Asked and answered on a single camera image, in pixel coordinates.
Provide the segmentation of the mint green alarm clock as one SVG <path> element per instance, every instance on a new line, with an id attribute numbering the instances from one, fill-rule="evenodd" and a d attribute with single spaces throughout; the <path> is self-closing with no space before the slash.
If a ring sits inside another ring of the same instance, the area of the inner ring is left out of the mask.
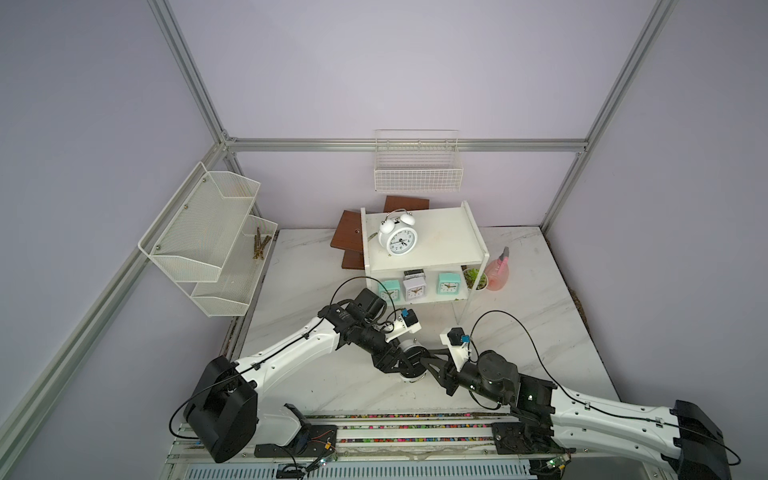
<path id="1" fill-rule="evenodd" d="M 398 302 L 402 299 L 401 282 L 398 279 L 382 280 L 379 283 L 378 293 L 385 301 Z"/>
<path id="2" fill-rule="evenodd" d="M 437 293 L 457 295 L 460 292 L 462 276 L 456 272 L 440 272 L 437 281 Z"/>

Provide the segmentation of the clear square alarm clock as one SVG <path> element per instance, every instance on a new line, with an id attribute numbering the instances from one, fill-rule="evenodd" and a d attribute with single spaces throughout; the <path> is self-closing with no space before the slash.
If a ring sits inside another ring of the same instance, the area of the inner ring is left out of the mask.
<path id="1" fill-rule="evenodd" d="M 403 279 L 409 280 L 412 278 L 419 278 L 424 276 L 425 276 L 425 272 L 423 269 L 412 269 L 404 272 Z"/>
<path id="2" fill-rule="evenodd" d="M 403 280 L 404 297 L 406 301 L 413 301 L 424 297 L 427 293 L 426 278 L 412 276 Z"/>

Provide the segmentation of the white twin-bell alarm clock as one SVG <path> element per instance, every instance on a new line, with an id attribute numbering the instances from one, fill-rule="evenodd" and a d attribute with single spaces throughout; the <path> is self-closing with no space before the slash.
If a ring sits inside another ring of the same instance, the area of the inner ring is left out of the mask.
<path id="1" fill-rule="evenodd" d="M 412 252 L 418 242 L 415 223 L 415 217 L 405 209 L 390 212 L 379 225 L 379 245 L 391 256 Z"/>

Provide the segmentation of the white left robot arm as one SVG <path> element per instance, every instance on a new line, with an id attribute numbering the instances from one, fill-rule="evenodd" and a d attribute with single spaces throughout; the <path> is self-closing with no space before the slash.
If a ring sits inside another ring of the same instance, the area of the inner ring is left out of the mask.
<path id="1" fill-rule="evenodd" d="M 369 353 L 383 373 L 412 372 L 414 363 L 400 348 L 399 337 L 417 332 L 419 319 L 411 309 L 397 309 L 390 327 L 378 325 L 375 318 L 385 306 L 381 297 L 365 288 L 351 301 L 323 307 L 293 337 L 256 355 L 211 360 L 182 405 L 185 423 L 211 458 L 224 463 L 256 434 L 261 395 L 342 346 L 352 344 Z"/>

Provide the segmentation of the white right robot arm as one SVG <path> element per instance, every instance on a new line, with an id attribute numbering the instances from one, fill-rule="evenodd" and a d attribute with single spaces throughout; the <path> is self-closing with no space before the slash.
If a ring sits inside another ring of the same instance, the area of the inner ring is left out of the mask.
<path id="1" fill-rule="evenodd" d="M 521 374 L 492 350 L 463 365 L 446 349 L 433 350 L 420 362 L 448 395 L 464 388 L 508 408 L 527 425 L 536 445 L 623 456 L 679 479 L 731 476 L 722 430 L 695 403 L 649 407 L 586 395 Z"/>

